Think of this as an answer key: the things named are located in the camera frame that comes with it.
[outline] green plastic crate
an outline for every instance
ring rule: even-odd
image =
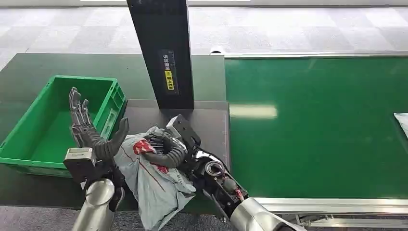
[[[89,115],[104,138],[112,132],[125,95],[115,78],[54,76],[0,144],[0,163],[19,172],[71,177],[63,160],[76,147],[71,135],[69,92],[89,100]]]

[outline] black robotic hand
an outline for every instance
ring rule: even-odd
[[[106,141],[92,124],[88,112],[88,100],[84,100],[81,104],[80,98],[81,94],[73,87],[69,93],[69,106],[72,118],[71,132],[74,140],[78,147],[92,148],[99,160],[111,160],[117,154],[129,132],[128,118],[120,121],[119,130],[111,140]]]
[[[119,124],[119,130],[111,140],[106,141],[94,127],[88,112],[88,100],[80,101],[81,94],[77,88],[72,87],[69,93],[69,106],[71,111],[71,133],[78,147],[92,148],[96,156],[96,164],[91,169],[77,169],[77,175],[81,176],[77,181],[86,180],[83,187],[86,190],[94,181],[101,178],[110,179],[116,190],[123,191],[122,186],[125,177],[117,167],[115,156],[129,131],[127,118],[123,118]]]
[[[157,152],[156,154],[153,152],[143,153],[149,162],[168,168],[176,168],[184,161],[187,154],[186,146],[169,133],[156,132],[146,136],[145,139]]]

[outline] red printed logo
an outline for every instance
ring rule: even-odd
[[[139,155],[144,152],[153,152],[153,147],[150,146],[147,140],[143,139],[143,140],[140,140],[139,142],[136,142],[133,145],[133,152],[136,155]]]
[[[157,170],[159,170],[161,173],[167,174],[168,173],[168,168],[165,166],[157,165],[152,162],[150,164],[155,165],[157,167]]]

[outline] tiled floor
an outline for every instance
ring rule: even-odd
[[[192,54],[408,50],[408,8],[190,7]],[[17,52],[141,53],[126,7],[0,9],[0,69]]]

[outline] black vertical post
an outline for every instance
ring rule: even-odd
[[[127,0],[161,109],[193,109],[186,0]]]

